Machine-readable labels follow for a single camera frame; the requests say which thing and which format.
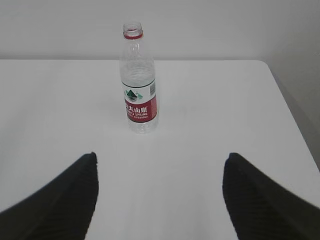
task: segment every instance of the table surface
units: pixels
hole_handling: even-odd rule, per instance
[[[320,176],[261,61],[156,61],[159,125],[128,128],[118,62],[0,60],[0,211],[98,157],[87,240],[235,240],[222,194],[238,152],[320,206]]]

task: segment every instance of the bottle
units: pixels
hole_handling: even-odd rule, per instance
[[[123,25],[124,48],[120,77],[129,127],[135,133],[149,133],[158,125],[155,63],[143,40],[141,23]]]

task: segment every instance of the gray wall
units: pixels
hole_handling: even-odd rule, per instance
[[[259,59],[320,130],[320,0],[0,0],[1,59],[114,59],[138,20],[158,59]]]

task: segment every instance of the label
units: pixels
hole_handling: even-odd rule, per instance
[[[156,81],[142,87],[123,85],[128,118],[136,123],[146,123],[157,115]]]

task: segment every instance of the bottle neck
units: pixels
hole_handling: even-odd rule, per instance
[[[123,36],[128,40],[136,40],[143,37],[141,23],[133,22],[123,25]]]

